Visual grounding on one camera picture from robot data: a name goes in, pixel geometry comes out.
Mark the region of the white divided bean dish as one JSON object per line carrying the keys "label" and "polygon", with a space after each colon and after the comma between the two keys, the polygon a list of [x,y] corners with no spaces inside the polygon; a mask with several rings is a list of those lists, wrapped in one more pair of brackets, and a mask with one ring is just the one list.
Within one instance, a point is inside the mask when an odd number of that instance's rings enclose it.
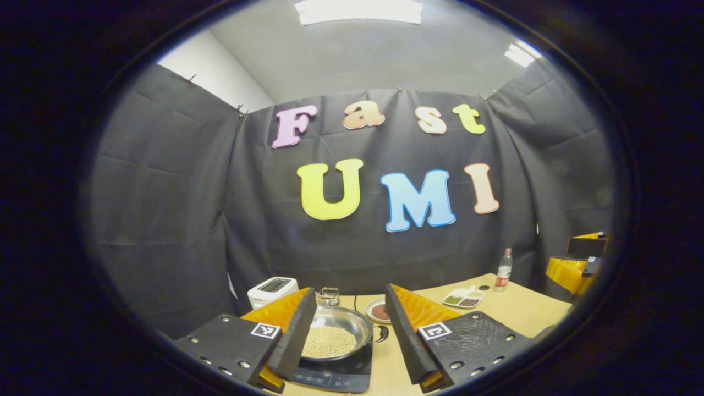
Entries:
{"label": "white divided bean dish", "polygon": [[485,292],[476,286],[471,286],[452,290],[442,299],[442,304],[460,309],[473,309],[482,302],[483,298],[485,298]]}

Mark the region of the black induction cooktop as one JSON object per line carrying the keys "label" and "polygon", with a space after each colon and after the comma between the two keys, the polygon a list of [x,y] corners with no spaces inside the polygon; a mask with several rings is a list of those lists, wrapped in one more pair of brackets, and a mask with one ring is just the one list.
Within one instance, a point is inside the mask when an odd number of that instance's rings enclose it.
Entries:
{"label": "black induction cooktop", "polygon": [[365,393],[371,382],[373,344],[342,359],[301,359],[293,381],[312,388],[341,393]]}

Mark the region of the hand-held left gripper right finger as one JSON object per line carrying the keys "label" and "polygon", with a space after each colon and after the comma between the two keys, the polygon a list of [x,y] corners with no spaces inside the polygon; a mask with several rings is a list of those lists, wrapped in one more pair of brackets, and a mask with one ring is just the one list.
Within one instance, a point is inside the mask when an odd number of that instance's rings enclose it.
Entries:
{"label": "hand-held left gripper right finger", "polygon": [[386,311],[408,376],[423,393],[477,382],[535,344],[482,311],[459,314],[388,284]]}

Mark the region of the stainless steel pot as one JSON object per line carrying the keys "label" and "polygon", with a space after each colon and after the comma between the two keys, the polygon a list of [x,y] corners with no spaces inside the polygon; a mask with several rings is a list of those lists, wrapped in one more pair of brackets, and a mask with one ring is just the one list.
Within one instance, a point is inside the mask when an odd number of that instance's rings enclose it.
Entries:
{"label": "stainless steel pot", "polygon": [[352,355],[363,348],[368,343],[382,343],[389,337],[387,326],[375,326],[369,318],[361,313],[337,306],[319,306],[315,311],[310,328],[314,327],[337,327],[354,334],[356,348],[351,353],[343,354],[326,359],[310,359],[312,361],[331,361]]}

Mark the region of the clear water bottle red label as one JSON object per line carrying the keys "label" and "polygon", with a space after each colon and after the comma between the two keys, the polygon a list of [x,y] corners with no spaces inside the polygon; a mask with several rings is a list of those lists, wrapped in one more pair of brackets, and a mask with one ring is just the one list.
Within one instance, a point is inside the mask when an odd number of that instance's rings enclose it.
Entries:
{"label": "clear water bottle red label", "polygon": [[496,293],[502,293],[510,279],[510,274],[513,268],[513,250],[508,247],[504,250],[503,256],[500,259],[498,269],[496,271],[496,280],[493,286],[493,290]]}

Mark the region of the white toaster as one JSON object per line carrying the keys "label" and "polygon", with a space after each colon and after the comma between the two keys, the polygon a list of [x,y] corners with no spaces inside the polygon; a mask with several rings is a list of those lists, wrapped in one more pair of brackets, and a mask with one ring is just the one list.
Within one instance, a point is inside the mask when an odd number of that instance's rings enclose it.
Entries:
{"label": "white toaster", "polygon": [[247,296],[251,307],[258,309],[298,290],[295,278],[272,277],[248,290]]}

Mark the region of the black backdrop cloth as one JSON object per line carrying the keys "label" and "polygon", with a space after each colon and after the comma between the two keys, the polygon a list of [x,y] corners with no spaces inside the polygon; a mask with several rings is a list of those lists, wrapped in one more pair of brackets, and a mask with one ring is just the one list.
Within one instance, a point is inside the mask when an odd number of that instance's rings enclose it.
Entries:
{"label": "black backdrop cloth", "polygon": [[569,238],[611,229],[616,131],[543,64],[490,98],[355,90],[240,116],[154,65],[90,176],[95,243],[126,303],[181,338],[274,276],[344,295],[495,273],[551,298]]}

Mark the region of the round white plate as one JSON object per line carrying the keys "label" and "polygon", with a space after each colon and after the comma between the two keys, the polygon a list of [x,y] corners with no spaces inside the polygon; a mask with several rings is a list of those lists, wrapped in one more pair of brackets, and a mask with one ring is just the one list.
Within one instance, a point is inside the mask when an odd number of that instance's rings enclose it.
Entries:
{"label": "round white plate", "polygon": [[366,309],[365,309],[365,313],[366,313],[367,317],[368,317],[370,320],[375,321],[375,322],[377,322],[377,323],[381,323],[381,324],[390,324],[390,323],[391,323],[391,319],[390,319],[390,318],[389,318],[389,320],[386,320],[386,321],[380,321],[380,320],[377,320],[376,318],[374,318],[374,317],[372,316],[371,309],[373,308],[373,306],[375,306],[375,305],[377,305],[377,304],[386,304],[385,298],[375,299],[375,300],[370,301],[370,303],[367,304]]}

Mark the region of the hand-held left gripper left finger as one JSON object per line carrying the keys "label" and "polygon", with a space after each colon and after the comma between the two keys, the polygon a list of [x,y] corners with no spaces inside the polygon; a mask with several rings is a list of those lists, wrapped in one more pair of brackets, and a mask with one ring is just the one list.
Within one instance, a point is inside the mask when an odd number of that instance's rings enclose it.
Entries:
{"label": "hand-held left gripper left finger", "polygon": [[242,317],[219,314],[174,346],[219,377],[281,394],[299,365],[316,310],[315,290],[304,288]]}

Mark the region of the large ceiling light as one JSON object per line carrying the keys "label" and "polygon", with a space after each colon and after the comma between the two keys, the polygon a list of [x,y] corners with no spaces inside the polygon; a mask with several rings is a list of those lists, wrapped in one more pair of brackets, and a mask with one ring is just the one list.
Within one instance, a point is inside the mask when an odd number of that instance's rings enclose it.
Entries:
{"label": "large ceiling light", "polygon": [[304,26],[347,20],[419,25],[424,5],[414,0],[301,0],[294,7]]}

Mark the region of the pile of soybeans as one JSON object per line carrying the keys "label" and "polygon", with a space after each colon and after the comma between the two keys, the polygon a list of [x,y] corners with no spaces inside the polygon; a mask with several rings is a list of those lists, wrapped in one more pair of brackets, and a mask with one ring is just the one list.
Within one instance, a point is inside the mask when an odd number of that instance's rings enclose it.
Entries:
{"label": "pile of soybeans", "polygon": [[301,356],[308,359],[326,359],[351,353],[356,348],[354,334],[337,327],[314,327],[307,334]]}

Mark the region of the small ceiling light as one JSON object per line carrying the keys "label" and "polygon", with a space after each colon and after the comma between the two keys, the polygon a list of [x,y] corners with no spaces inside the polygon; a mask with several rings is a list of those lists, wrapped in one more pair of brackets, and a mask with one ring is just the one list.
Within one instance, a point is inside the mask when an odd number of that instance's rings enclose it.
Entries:
{"label": "small ceiling light", "polygon": [[521,67],[527,68],[534,61],[543,58],[543,55],[528,43],[516,40],[509,44],[504,56]]}

